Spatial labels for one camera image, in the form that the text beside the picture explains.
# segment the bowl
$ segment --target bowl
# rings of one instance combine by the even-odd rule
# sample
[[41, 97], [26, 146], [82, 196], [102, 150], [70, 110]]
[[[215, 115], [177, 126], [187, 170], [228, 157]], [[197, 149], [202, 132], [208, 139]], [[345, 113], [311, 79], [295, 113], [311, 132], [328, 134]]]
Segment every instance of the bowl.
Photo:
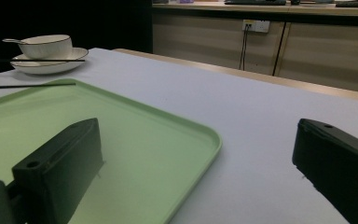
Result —
[[66, 59], [72, 53], [72, 38], [69, 35], [40, 35], [22, 39], [22, 53], [29, 59]]

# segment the dark background panel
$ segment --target dark background panel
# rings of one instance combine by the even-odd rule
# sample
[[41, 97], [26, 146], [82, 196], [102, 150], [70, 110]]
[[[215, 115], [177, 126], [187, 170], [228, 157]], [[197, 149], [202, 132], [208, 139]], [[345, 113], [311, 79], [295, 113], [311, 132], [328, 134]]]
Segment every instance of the dark background panel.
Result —
[[[3, 38], [70, 35], [74, 47], [152, 52], [151, 1], [0, 1], [0, 59], [21, 54]], [[0, 72], [13, 69], [0, 63]]]

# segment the saucer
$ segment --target saucer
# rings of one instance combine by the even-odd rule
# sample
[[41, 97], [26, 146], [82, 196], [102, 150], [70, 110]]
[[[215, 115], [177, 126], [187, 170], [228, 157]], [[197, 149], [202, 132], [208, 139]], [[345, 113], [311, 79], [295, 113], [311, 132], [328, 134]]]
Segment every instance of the saucer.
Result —
[[[85, 59], [89, 54], [87, 49], [73, 48], [72, 54], [65, 60]], [[19, 55], [13, 59], [28, 59], [25, 55]], [[74, 69], [83, 62], [11, 62], [10, 64], [19, 71], [34, 75], [48, 75]]]

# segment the green tray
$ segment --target green tray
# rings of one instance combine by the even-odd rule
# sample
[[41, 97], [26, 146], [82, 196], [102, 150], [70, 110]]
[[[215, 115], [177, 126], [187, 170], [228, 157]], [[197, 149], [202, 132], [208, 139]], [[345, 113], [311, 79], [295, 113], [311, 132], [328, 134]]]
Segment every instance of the green tray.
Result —
[[97, 118], [103, 160], [70, 223], [166, 223], [213, 162], [218, 133], [89, 84], [0, 98], [0, 180], [68, 125]]

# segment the beige cabinet panel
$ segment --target beige cabinet panel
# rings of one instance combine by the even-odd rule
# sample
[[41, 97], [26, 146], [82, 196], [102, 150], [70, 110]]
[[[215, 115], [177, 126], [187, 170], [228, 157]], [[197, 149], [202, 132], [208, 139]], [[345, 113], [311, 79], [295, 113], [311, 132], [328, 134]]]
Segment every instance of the beige cabinet panel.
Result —
[[358, 91], [358, 27], [292, 23], [276, 76]]
[[[267, 34], [249, 33], [245, 70], [272, 75], [280, 22]], [[153, 53], [238, 69], [243, 40], [242, 20], [153, 15]]]

